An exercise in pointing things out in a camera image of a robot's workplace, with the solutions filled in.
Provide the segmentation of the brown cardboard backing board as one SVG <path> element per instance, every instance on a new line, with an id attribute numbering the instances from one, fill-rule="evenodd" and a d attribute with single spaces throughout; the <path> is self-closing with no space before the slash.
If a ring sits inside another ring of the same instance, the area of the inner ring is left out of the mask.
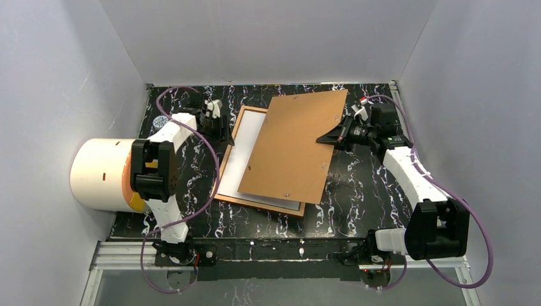
<path id="1" fill-rule="evenodd" d="M 274 96 L 238 191 L 319 204 L 334 148 L 317 138 L 342 119 L 348 91 Z"/>

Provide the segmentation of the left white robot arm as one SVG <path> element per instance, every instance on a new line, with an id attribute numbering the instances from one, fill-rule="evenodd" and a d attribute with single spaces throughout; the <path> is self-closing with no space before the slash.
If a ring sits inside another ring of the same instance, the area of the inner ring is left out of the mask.
<path id="1" fill-rule="evenodd" d="M 214 161 L 215 182 L 221 180 L 220 163 L 214 142 L 233 145 L 228 115 L 219 99 L 207 99 L 195 91 L 187 106 L 169 114 L 161 100 L 171 90 L 162 92 L 156 106 L 166 118 L 165 125 L 146 139 L 136 139 L 131 144 L 130 187 L 150 208 L 157 224 L 160 239 L 167 247 L 180 247 L 189 237 L 188 220 L 193 213 L 183 216 L 176 200 L 180 171 L 177 151 L 183 143 L 195 136 L 205 144 Z"/>

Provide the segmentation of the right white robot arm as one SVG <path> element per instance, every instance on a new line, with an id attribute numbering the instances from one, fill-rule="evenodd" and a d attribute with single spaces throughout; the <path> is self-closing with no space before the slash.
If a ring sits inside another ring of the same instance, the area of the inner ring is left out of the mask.
<path id="1" fill-rule="evenodd" d="M 393 174 L 413 208 L 407 227 L 369 231 L 362 254 L 383 258 L 389 254 L 409 255 L 415 260 L 464 256 L 470 214 L 419 172 L 412 142 L 397 130 L 396 107 L 354 106 L 353 111 L 353 115 L 345 116 L 335 128 L 318 137 L 317 143 L 344 151 L 354 145 L 369 147 Z"/>

